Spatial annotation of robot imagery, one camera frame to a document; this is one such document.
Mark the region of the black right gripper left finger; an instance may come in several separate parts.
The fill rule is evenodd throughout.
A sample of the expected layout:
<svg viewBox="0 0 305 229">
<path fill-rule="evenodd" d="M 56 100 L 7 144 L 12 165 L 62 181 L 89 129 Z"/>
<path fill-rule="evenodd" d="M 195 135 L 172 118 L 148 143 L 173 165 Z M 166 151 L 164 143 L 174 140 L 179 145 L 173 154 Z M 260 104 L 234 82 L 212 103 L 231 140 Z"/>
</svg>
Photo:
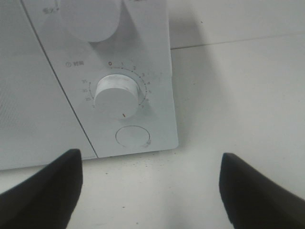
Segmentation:
<svg viewBox="0 0 305 229">
<path fill-rule="evenodd" d="M 65 229 L 83 184 L 81 152 L 70 149 L 0 195 L 2 229 Z"/>
</svg>

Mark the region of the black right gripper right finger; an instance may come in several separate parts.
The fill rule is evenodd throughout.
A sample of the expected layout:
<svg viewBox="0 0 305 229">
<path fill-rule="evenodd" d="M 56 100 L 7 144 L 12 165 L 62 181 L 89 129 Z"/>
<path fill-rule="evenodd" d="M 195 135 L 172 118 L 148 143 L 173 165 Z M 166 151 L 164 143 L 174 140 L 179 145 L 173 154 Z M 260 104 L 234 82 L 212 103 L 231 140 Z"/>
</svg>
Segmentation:
<svg viewBox="0 0 305 229">
<path fill-rule="evenodd" d="M 219 192 L 235 229 L 303 229 L 305 201 L 233 153 L 224 153 Z"/>
</svg>

